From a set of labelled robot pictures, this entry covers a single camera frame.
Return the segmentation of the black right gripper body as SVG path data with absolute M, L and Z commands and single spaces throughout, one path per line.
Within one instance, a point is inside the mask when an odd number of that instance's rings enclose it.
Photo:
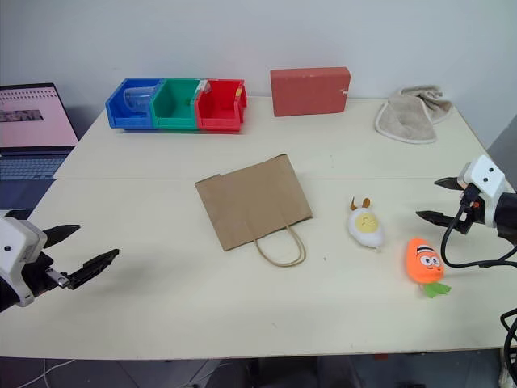
M 460 211 L 454 229 L 467 234 L 474 223 L 485 223 L 485 201 L 480 197 L 481 190 L 469 183 L 460 199 Z

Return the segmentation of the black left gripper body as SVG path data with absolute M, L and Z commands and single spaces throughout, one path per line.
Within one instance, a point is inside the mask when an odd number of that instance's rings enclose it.
M 22 277 L 34 297 L 39 297 L 56 287 L 69 287 L 67 275 L 54 270 L 53 263 L 52 258 L 41 252 L 35 262 L 24 265 Z

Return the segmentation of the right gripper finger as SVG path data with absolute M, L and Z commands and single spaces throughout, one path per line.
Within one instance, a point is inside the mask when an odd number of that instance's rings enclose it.
M 435 226 L 441 226 L 444 228 L 448 228 L 449 226 L 455 228 L 457 223 L 459 222 L 458 220 L 456 220 L 455 217 L 450 217 L 443 213 L 431 210 L 417 211 L 416 215 L 422 218 L 424 221 L 430 222 Z
M 434 185 L 455 191 L 464 191 L 464 187 L 458 183 L 457 177 L 445 177 L 437 179 Z

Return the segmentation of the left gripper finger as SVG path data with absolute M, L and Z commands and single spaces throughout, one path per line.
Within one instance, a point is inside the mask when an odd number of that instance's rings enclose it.
M 47 237 L 46 243 L 44 244 L 44 248 L 52 247 L 64 241 L 71 234 L 78 231 L 80 228 L 80 225 L 60 225 L 44 230 L 43 233 Z
M 119 253 L 119 249 L 113 249 L 85 262 L 76 272 L 67 276 L 69 280 L 67 288 L 77 289 L 102 273 L 112 264 L 113 260 Z

